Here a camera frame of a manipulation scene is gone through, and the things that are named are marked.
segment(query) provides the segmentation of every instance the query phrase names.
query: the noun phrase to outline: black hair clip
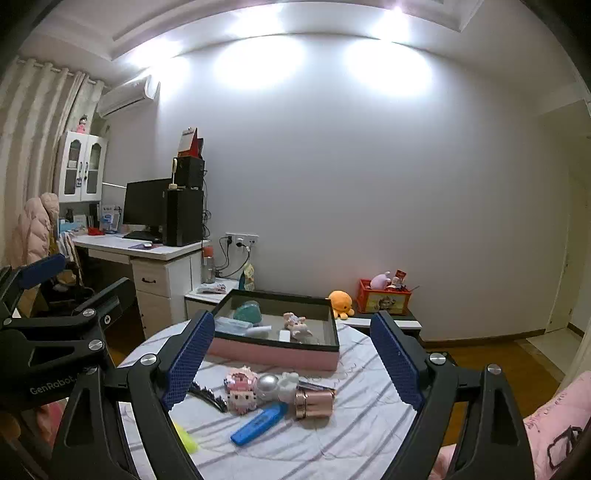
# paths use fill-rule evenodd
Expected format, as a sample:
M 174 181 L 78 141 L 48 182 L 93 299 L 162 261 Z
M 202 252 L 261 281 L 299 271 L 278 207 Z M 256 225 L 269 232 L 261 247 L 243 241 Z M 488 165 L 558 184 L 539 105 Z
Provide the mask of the black hair clip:
M 199 384 L 193 382 L 189 387 L 189 393 L 195 395 L 197 398 L 209 403 L 212 407 L 218 409 L 222 413 L 228 411 L 228 404 L 221 397 L 216 397 L 209 388 L 201 388 Z

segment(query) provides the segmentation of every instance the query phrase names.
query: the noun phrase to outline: silver ball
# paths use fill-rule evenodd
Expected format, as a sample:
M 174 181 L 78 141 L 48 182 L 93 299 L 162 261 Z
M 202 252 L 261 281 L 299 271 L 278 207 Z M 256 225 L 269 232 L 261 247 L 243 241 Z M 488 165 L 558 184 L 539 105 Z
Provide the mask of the silver ball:
M 256 389 L 261 393 L 272 392 L 277 388 L 279 377 L 273 374 L 261 375 L 256 381 Z

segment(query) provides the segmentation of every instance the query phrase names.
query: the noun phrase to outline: white wall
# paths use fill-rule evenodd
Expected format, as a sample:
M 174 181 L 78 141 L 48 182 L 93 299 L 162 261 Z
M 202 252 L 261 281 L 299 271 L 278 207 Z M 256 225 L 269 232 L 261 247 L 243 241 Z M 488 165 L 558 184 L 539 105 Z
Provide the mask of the white wall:
M 400 268 L 421 285 L 411 309 L 425 339 L 545 328 L 567 167 L 520 99 L 405 47 L 296 35 L 276 55 L 277 38 L 250 41 L 225 75 L 236 44 L 174 59 L 158 105 L 113 119 L 105 181 L 166 176 L 181 130 L 196 125 L 213 237 L 261 236 L 259 288 L 354 296 L 360 277 Z M 275 67 L 290 72 L 270 85 Z M 240 88 L 261 72 L 266 87 Z
M 591 194 L 587 200 L 587 205 L 591 205 Z M 591 218 L 588 220 L 588 228 L 588 239 L 591 241 Z M 587 257 L 581 288 L 570 321 L 585 332 L 589 326 L 589 319 L 591 319 L 591 245 L 587 245 Z

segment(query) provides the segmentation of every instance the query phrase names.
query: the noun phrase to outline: white striped tablecloth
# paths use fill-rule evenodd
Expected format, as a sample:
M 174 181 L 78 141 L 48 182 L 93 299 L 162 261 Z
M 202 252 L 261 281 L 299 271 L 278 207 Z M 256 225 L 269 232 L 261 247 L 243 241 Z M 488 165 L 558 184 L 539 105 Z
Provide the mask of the white striped tablecloth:
M 173 325 L 137 347 L 121 363 L 132 365 L 146 353 L 158 353 L 168 337 L 187 322 Z M 205 480 L 374 480 L 382 476 L 414 420 L 402 402 L 369 337 L 337 321 L 339 366 L 333 373 L 298 371 L 309 381 L 337 389 L 329 419 L 296 420 L 291 411 L 277 425 L 244 447 L 230 435 L 258 415 L 220 413 L 190 395 L 176 404 L 170 417 L 199 444 L 191 455 Z M 223 395 L 223 379 L 241 362 L 207 355 L 195 376 L 202 387 Z M 249 365 L 254 372 L 281 373 L 283 367 Z M 142 479 L 154 473 L 142 446 L 131 405 L 121 403 L 125 433 Z

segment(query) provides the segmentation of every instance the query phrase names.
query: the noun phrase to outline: pink storage box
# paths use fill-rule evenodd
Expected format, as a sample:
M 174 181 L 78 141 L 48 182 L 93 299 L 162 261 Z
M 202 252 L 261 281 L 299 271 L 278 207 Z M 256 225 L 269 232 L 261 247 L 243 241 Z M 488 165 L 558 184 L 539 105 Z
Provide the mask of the pink storage box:
M 255 326 L 271 325 L 267 338 L 250 338 L 216 331 L 207 353 L 245 364 L 276 365 L 294 370 L 336 370 L 339 363 L 339 337 L 330 300 L 261 291 L 232 290 L 212 311 L 214 319 L 233 318 L 234 311 L 247 301 L 259 304 L 262 322 Z M 284 329 L 283 314 L 293 312 L 306 317 L 306 325 L 313 334 L 313 342 L 279 341 Z

